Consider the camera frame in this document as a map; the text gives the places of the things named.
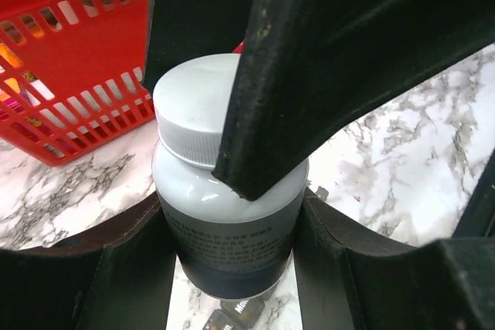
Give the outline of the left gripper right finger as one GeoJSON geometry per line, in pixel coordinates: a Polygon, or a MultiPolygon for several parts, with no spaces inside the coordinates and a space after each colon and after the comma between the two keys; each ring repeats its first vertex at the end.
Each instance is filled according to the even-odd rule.
{"type": "Polygon", "coordinates": [[[492,329],[494,241],[412,247],[306,190],[294,264],[305,329],[492,329]]]}

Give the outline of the grey weekly pill organizer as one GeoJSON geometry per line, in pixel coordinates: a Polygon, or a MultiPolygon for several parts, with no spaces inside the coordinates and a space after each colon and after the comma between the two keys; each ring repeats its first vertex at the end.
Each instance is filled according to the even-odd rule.
{"type": "Polygon", "coordinates": [[[204,329],[301,329],[293,256],[279,281],[252,299],[220,301],[204,329]]]}

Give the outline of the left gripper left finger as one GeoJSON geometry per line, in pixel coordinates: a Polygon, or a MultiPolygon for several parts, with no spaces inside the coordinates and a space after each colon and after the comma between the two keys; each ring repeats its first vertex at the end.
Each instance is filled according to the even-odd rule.
{"type": "Polygon", "coordinates": [[[1,251],[3,329],[164,329],[176,252],[152,193],[52,247],[1,251]]]}

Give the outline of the white pill bottle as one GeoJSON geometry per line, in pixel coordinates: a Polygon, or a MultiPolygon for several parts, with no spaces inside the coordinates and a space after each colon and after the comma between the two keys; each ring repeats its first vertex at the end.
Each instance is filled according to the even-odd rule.
{"type": "Polygon", "coordinates": [[[235,301],[283,275],[309,173],[301,162],[255,201],[213,176],[239,59],[221,53],[186,61],[153,91],[152,177],[178,258],[201,291],[235,301]]]}

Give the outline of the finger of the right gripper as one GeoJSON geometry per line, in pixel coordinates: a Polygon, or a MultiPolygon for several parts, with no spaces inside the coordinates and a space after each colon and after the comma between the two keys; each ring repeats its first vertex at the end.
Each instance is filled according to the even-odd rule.
{"type": "Polygon", "coordinates": [[[148,38],[142,85],[187,60],[232,52],[244,39],[253,0],[148,0],[148,38]]]}
{"type": "Polygon", "coordinates": [[[213,175],[265,194],[339,129],[494,41],[494,0],[254,0],[213,175]]]}

